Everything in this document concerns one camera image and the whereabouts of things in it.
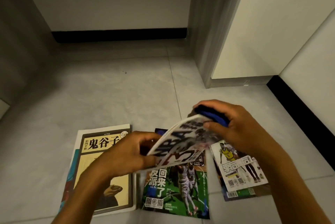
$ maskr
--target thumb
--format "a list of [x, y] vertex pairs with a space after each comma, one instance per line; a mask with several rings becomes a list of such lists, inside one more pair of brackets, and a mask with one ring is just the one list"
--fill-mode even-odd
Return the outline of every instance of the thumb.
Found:
[[229, 131], [227, 127], [224, 127], [217, 122], [205, 122], [204, 127], [219, 135], [222, 139], [226, 138]]
[[152, 168], [155, 167], [159, 162], [159, 158], [153, 155], [142, 156], [143, 168]]

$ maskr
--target magazine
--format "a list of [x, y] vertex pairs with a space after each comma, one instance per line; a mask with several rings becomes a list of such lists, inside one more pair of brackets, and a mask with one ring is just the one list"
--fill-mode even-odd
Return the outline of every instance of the magazine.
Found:
[[[76, 187], [82, 172], [128, 133], [130, 133], [129, 124], [78, 131], [60, 210]], [[135, 184], [136, 176], [133, 174], [113, 178], [99, 198], [94, 215], [135, 210]]]
[[235, 150], [224, 140], [210, 148], [228, 192], [268, 183], [255, 158]]
[[142, 209], [209, 219], [205, 152], [194, 162], [148, 171]]
[[155, 155], [160, 159], [155, 168], [192, 162], [205, 148], [218, 142], [217, 136], [203, 127], [205, 121], [211, 121], [211, 119], [197, 114], [178, 122], [167, 130], [147, 154]]
[[271, 188], [269, 184], [258, 185], [252, 188], [240, 189], [232, 192], [227, 191], [227, 187], [224, 184], [224, 180], [221, 176], [219, 167], [214, 160], [215, 170], [219, 178], [219, 182], [222, 188], [222, 194], [225, 201], [234, 201], [239, 199], [248, 199], [251, 197], [261, 197], [271, 195]]

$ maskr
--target round badge on book cover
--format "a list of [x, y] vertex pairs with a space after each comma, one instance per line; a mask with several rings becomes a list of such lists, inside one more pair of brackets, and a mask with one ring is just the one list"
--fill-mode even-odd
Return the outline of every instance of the round badge on book cover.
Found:
[[121, 133], [120, 133], [120, 138], [125, 137], [127, 134], [128, 134], [127, 131], [123, 131], [123, 132], [121, 132]]

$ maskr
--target forearm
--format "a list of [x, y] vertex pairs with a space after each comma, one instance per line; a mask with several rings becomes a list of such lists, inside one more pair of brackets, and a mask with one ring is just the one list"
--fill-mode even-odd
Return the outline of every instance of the forearm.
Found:
[[282, 147], [258, 157], [259, 165], [271, 186], [271, 192], [283, 224], [330, 224], [323, 210], [314, 199], [294, 163]]
[[110, 179], [92, 168], [82, 173], [73, 194], [52, 224], [89, 224], [97, 202]]

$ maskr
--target basketball player in white jersey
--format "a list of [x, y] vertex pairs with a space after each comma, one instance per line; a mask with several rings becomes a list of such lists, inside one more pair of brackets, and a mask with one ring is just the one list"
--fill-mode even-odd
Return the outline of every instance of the basketball player in white jersey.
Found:
[[194, 166], [191, 165], [190, 163], [187, 163], [187, 167], [188, 167], [188, 178], [190, 181], [190, 191], [194, 189], [195, 198], [199, 200], [198, 183], [197, 183], [199, 178], [198, 178], [197, 172], [195, 171]]
[[192, 198], [190, 196], [190, 181], [187, 177], [188, 174], [188, 168], [186, 164], [182, 164], [182, 165], [178, 165], [177, 166], [178, 169], [178, 185], [179, 185], [179, 191], [180, 194], [183, 198], [186, 210], [187, 210], [187, 214], [189, 216], [192, 216], [192, 213], [190, 212], [190, 208], [189, 208], [189, 202], [191, 203], [192, 207], [193, 207], [193, 214], [195, 214], [198, 210], [198, 208], [194, 205]]

